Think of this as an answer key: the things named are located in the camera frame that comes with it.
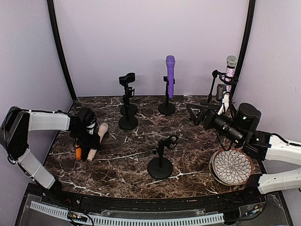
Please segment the orange microphone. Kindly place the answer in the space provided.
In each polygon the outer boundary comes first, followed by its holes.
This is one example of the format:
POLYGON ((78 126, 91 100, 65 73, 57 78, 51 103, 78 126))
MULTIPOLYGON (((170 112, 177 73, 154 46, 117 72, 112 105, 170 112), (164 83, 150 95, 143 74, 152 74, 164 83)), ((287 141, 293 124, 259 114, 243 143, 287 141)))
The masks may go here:
POLYGON ((79 145, 75 145, 75 154, 76 154, 76 160, 81 160, 82 157, 82 149, 79 145))

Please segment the beige pink microphone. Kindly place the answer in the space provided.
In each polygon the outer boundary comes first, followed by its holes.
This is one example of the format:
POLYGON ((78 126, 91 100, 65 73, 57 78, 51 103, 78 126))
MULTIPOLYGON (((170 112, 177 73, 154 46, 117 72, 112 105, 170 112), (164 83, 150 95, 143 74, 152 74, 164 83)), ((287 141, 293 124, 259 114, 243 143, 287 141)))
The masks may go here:
POLYGON ((109 125, 107 123, 102 123, 100 125, 99 130, 98 130, 98 136, 100 137, 99 144, 97 147, 95 147, 89 151, 88 156, 87 156, 87 161, 92 161, 94 159, 96 152, 100 149, 101 141, 102 141, 104 135, 106 134, 106 132, 108 131, 108 127, 109 127, 109 125))

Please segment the black stand of purple microphone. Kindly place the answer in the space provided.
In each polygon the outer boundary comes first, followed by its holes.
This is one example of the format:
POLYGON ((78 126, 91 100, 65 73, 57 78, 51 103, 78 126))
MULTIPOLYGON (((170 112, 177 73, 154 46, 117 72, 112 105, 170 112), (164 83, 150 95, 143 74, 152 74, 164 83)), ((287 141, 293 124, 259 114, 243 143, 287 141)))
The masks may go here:
POLYGON ((163 77, 163 81, 166 82, 166 92, 165 92, 165 102, 161 103, 158 106, 158 111, 162 114, 162 115, 172 115, 175 113, 176 108, 175 105, 172 103, 169 103, 169 95, 168 95, 168 85, 169 85, 169 81, 168 81, 168 77, 164 76, 163 77))

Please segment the purple microphone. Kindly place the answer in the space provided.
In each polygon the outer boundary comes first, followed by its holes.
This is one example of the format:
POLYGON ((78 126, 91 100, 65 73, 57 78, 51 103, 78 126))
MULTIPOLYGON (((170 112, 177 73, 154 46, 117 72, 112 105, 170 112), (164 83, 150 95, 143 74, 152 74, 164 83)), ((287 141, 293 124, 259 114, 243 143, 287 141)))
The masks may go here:
POLYGON ((175 57, 173 55, 168 55, 166 57, 166 66, 167 66, 167 92, 169 98, 174 96, 174 66, 175 66, 175 57))

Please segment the black stand of beige microphone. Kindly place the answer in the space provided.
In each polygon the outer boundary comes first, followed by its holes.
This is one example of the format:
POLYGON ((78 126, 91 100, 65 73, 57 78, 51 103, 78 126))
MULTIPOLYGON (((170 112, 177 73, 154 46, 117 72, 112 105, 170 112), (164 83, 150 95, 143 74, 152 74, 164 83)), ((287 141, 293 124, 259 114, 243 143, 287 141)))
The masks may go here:
POLYGON ((173 173, 173 164, 164 157, 164 149, 174 150, 178 144, 179 137, 170 135, 168 138, 158 142, 158 147, 153 151, 153 154, 158 154, 158 157, 153 158, 147 167, 148 174, 155 180, 164 180, 169 178, 173 173))

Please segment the black microphone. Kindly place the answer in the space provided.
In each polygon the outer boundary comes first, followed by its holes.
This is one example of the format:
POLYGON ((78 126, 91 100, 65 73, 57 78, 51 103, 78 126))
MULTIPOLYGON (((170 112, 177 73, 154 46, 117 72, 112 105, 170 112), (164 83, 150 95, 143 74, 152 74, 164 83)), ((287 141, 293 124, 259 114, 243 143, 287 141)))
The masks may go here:
POLYGON ((83 162, 85 162, 85 161, 87 160, 88 153, 89 153, 89 151, 82 150, 82 152, 81 152, 81 160, 82 160, 83 162))

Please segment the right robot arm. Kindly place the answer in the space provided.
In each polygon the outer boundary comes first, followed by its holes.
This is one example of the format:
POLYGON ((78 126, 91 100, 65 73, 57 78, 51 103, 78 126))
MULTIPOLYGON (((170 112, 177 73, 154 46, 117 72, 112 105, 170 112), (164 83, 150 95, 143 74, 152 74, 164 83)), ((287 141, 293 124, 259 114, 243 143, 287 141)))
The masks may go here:
MULTIPOLYGON (((301 163, 301 144, 286 140, 276 133, 258 131, 261 112, 249 103, 241 103, 233 118, 219 113, 217 105, 213 104, 187 104, 186 108, 194 125, 203 124, 204 129, 215 129, 251 158, 296 165, 301 163)), ((248 188, 240 193, 240 200, 250 204, 258 197, 258 192, 268 194, 300 188, 301 170, 252 175, 246 184, 248 188)))

